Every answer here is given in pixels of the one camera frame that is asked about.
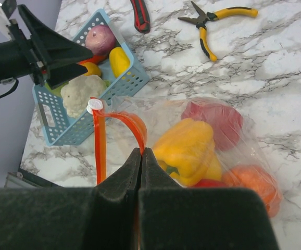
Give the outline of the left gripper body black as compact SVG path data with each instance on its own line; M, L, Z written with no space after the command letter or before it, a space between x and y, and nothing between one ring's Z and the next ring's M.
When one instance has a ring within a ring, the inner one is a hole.
M0 84L29 75L36 85L44 85L49 80L44 46L27 39L15 19L7 29L11 40L0 43Z

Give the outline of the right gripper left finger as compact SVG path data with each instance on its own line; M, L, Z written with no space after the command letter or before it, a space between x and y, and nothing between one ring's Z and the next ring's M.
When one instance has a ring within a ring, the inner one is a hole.
M142 156L95 187L0 189L0 249L137 249Z

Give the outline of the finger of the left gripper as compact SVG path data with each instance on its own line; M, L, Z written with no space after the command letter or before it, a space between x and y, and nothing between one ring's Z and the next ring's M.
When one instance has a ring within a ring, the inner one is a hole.
M60 68L90 59L93 56L93 53L86 47L65 38L46 26L26 5L21 4L17 8L30 31L35 52L45 66Z
M51 89L56 89L62 84L87 73L88 70L85 66L73 63L50 71L50 77L47 84Z

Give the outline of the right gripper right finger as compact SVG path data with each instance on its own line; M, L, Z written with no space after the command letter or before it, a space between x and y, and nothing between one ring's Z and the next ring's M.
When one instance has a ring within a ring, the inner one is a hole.
M256 192L236 187L183 188L142 157L138 192L141 249L278 249Z

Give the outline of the yellow orange fruit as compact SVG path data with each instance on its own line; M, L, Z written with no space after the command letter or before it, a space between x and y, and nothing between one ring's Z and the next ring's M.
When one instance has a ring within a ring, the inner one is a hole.
M84 66L87 69L87 72L84 74L84 76L102 76L102 71L98 67L98 65L92 63L92 62L85 62L82 63L81 66Z

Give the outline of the red bell pepper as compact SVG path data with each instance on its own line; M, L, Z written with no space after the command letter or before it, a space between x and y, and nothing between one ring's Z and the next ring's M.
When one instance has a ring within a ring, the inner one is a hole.
M225 183L212 179L202 179L193 188L225 188L228 187Z

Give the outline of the blue plastic basket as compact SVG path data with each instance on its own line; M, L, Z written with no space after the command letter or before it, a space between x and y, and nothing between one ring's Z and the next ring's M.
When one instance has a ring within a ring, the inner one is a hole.
M133 96L149 81L149 76L142 64L130 50L124 38L103 9L98 9L85 22L73 38L73 41L79 45L85 45L87 33L91 28L99 24L107 25L111 29L118 45L128 57L130 64L127 70L117 78L114 76L108 60L105 60L100 65L102 76L104 80L110 82L110 85L96 101L86 98L86 110L77 118L68 116L66 109L63 107L61 97L50 93L44 86L35 85L33 87L33 98L43 134L49 146L81 144L94 132L94 110L103 108L105 104L110 104L113 97Z

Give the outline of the yellow lemon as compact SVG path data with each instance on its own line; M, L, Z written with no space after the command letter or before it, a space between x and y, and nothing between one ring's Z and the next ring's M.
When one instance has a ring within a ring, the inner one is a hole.
M130 66L130 61L121 47L111 50L109 62L115 78L119 78Z

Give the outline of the yellow bell pepper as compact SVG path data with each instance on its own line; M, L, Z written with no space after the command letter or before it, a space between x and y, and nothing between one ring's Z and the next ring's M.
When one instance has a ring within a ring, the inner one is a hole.
M193 186L202 179L221 180L214 131L204 121L182 119L158 139L152 150L162 169L183 186Z

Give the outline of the clear zip bag orange zipper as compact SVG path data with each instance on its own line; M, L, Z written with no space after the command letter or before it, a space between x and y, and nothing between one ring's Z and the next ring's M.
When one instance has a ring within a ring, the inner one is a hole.
M150 146L156 163L180 185L243 187L255 191L268 215L280 210L282 193L253 133L253 121L215 98L178 101L125 98L105 109L91 97L87 112L95 132L97 183L106 179L105 120L125 124L118 144L125 147L135 138L140 153Z

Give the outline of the red apple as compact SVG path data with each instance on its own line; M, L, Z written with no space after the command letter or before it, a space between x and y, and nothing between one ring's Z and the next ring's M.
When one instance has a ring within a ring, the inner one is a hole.
M210 101L189 102L181 118L192 118L210 124L214 131L215 147L228 151L240 140L243 116L233 107Z

